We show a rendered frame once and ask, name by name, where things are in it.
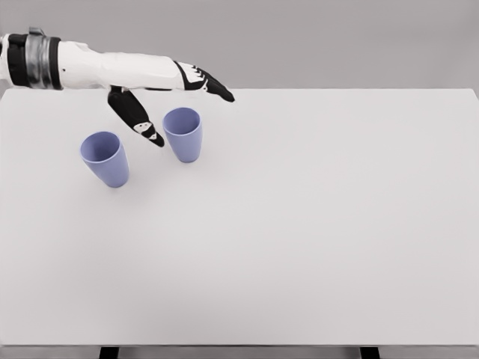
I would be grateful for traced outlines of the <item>lavender plastic cup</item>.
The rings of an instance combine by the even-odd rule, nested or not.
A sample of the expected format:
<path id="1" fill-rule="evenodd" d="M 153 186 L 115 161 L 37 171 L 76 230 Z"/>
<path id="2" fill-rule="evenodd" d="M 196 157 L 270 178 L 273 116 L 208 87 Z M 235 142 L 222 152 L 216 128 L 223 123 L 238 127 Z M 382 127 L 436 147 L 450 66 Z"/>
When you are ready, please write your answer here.
<path id="1" fill-rule="evenodd" d="M 79 154 L 87 167 L 108 187 L 119 188 L 129 179 L 129 165 L 120 138 L 113 132 L 89 135 L 81 143 Z"/>
<path id="2" fill-rule="evenodd" d="M 184 163 L 196 161 L 201 154 L 202 121 L 192 108 L 176 108 L 162 120 L 162 127 L 175 156 Z"/>

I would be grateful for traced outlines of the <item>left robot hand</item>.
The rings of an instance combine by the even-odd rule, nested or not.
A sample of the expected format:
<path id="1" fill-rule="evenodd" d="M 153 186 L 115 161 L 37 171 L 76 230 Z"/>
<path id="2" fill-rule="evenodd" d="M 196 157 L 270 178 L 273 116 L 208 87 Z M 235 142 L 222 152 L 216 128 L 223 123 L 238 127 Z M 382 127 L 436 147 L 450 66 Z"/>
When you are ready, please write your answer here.
<path id="1" fill-rule="evenodd" d="M 132 93 L 134 89 L 153 91 L 202 90 L 234 102 L 234 95 L 207 71 L 166 56 L 107 52 L 101 55 L 99 78 L 110 87 L 108 104 L 134 132 L 158 147 L 165 140 Z"/>

